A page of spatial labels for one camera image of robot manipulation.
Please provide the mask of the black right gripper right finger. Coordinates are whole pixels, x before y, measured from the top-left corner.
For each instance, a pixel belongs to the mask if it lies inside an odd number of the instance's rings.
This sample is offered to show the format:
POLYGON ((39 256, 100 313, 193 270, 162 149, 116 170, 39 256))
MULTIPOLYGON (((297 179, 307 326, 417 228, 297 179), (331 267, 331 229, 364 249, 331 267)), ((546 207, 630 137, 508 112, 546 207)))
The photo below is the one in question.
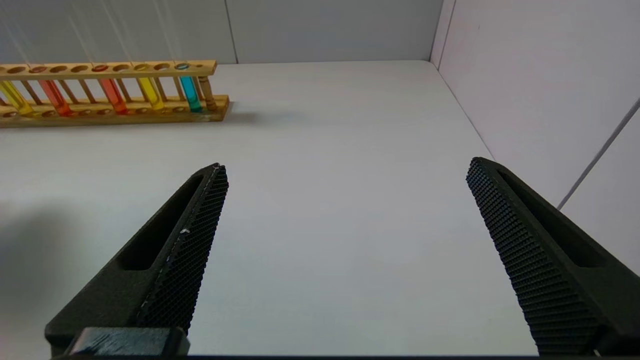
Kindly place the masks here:
POLYGON ((637 357, 640 279, 502 164, 466 176, 542 357, 637 357))

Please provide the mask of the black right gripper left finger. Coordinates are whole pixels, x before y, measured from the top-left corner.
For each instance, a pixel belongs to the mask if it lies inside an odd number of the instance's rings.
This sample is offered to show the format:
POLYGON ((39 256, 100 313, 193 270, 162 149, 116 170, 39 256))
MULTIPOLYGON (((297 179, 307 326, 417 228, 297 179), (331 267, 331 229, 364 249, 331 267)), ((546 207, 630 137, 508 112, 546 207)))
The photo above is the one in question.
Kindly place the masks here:
POLYGON ((217 162, 192 174, 45 326, 52 356, 89 327, 189 331, 228 189, 217 162))

